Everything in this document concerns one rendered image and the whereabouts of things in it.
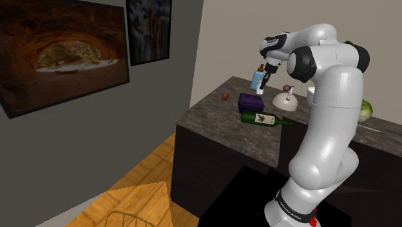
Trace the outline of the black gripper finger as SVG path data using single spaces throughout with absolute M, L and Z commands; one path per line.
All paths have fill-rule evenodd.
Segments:
M 263 90 L 266 83 L 268 82 L 269 78 L 270 78 L 270 74 L 269 73 L 265 73 L 265 75 L 263 76 L 261 83 L 260 83 L 260 89 Z

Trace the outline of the blue bottle with brown cap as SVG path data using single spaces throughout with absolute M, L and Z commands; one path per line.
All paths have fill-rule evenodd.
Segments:
M 264 67 L 264 64 L 261 64 L 253 75 L 253 79 L 252 79 L 251 85 L 250 85 L 250 88 L 253 90 L 256 90 L 259 88 L 258 82 L 261 81 L 265 75 L 263 67 Z

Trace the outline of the purple box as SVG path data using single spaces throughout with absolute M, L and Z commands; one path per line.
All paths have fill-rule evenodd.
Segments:
M 263 100 L 260 96 L 241 93 L 238 99 L 238 111 L 242 113 L 244 110 L 252 110 L 262 112 L 265 108 Z

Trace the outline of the green wine bottle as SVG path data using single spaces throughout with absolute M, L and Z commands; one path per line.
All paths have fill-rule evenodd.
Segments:
M 280 119 L 272 113 L 256 112 L 252 110 L 243 110 L 240 114 L 240 120 L 242 123 L 256 124 L 268 127 L 292 124 L 290 121 Z

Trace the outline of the green cabbage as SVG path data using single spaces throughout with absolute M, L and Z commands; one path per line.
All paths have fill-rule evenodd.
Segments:
M 365 122 L 372 116 L 372 114 L 373 114 L 372 105 L 368 101 L 363 99 L 361 103 L 361 110 L 359 113 L 358 122 L 359 123 Z

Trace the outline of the dark counter cabinet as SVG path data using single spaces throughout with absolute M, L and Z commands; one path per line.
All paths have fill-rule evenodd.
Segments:
M 267 87 L 265 111 L 292 122 L 269 128 L 241 122 L 238 98 L 250 92 L 249 81 L 231 77 L 177 118 L 171 198 L 197 217 L 243 166 L 287 174 L 305 135 L 311 110 L 305 97 L 286 112 L 272 105 L 278 89 Z M 402 125 L 376 117 L 362 125 L 382 132 L 358 127 L 350 147 L 359 166 L 327 201 L 351 216 L 352 227 L 402 227 Z

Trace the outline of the silver knife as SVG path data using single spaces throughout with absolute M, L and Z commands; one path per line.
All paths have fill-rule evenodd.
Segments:
M 378 132 L 378 133 L 381 133 L 381 132 L 382 132 L 382 131 L 380 131 L 380 130 L 377 130 L 377 129 L 374 129 L 374 128 L 370 128 L 370 127 L 368 127 L 368 126 L 363 126 L 363 125 L 361 125 L 361 124 L 358 124 L 358 126 L 364 128 L 364 129 L 367 129 L 367 130 L 371 130 L 371 131 L 373 131 L 373 132 Z

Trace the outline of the black robot stand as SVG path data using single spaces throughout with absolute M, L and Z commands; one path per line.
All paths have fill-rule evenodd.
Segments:
M 201 216 L 198 227 L 272 227 L 264 215 L 265 205 L 273 201 L 292 221 L 307 227 L 352 227 L 349 215 L 323 201 L 309 214 L 296 214 L 277 198 L 288 178 L 270 168 L 262 174 L 243 166 L 212 205 Z

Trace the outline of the dark abstract wall picture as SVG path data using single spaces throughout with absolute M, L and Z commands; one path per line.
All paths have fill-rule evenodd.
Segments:
M 132 66 L 169 58 L 172 0 L 126 0 Z

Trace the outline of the rock arch wall picture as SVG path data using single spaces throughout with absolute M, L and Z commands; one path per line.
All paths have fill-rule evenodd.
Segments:
M 0 0 L 0 105 L 8 118 L 128 82 L 122 7 Z

